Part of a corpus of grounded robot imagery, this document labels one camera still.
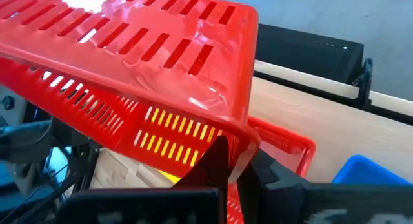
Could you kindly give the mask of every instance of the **red plastic crate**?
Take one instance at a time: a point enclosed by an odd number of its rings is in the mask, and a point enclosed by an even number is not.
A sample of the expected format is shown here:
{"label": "red plastic crate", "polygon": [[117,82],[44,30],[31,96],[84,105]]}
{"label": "red plastic crate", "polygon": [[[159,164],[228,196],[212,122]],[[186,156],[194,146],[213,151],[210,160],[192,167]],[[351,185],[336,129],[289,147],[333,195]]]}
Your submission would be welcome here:
{"label": "red plastic crate", "polygon": [[[248,118],[248,124],[259,132],[262,139],[261,150],[297,175],[306,175],[316,151],[313,141],[251,116]],[[227,223],[243,223],[236,184],[228,188]]]}
{"label": "red plastic crate", "polygon": [[0,0],[0,84],[177,176],[224,134],[234,181],[259,145],[256,36],[256,11],[223,0]]}

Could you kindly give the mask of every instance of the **gray floor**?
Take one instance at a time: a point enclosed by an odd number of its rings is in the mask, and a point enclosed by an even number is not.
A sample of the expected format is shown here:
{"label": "gray floor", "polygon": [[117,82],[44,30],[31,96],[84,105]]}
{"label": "gray floor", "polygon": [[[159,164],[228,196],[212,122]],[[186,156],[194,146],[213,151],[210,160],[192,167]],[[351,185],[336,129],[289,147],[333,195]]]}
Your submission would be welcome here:
{"label": "gray floor", "polygon": [[413,100],[413,0],[231,0],[257,9],[260,23],[365,45],[373,90]]}

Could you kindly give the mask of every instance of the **blue plastic container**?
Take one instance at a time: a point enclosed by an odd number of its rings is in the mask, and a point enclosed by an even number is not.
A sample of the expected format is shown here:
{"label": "blue plastic container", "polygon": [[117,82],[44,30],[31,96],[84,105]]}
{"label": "blue plastic container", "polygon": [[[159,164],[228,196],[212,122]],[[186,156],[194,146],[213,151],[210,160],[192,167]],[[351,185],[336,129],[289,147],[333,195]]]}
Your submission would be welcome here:
{"label": "blue plastic container", "polygon": [[411,185],[407,180],[360,155],[352,156],[347,160],[333,179],[333,183]]}

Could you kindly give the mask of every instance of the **light wood surface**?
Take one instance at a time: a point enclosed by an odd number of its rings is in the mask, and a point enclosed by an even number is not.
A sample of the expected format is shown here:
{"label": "light wood surface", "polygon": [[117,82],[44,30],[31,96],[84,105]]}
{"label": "light wood surface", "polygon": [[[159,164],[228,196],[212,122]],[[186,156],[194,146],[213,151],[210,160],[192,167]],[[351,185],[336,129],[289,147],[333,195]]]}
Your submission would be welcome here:
{"label": "light wood surface", "polygon": [[[331,93],[356,98],[358,88],[256,61],[255,70]],[[374,105],[413,116],[413,103],[377,92]],[[307,179],[330,182],[354,154],[413,181],[413,127],[355,108],[254,78],[250,115],[309,137],[317,150]],[[92,188],[170,187],[157,170],[109,150],[97,162]]]}

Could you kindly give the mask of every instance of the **black clamp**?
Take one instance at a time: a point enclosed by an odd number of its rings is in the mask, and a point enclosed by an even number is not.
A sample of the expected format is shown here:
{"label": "black clamp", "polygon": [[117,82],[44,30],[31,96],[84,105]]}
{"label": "black clamp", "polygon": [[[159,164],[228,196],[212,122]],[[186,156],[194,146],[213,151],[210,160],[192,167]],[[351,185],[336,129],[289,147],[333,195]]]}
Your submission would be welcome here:
{"label": "black clamp", "polygon": [[372,100],[370,90],[373,77],[373,59],[367,58],[363,64],[364,73],[359,76],[356,85],[359,87],[358,97],[354,99],[354,107],[364,111],[370,111]]}

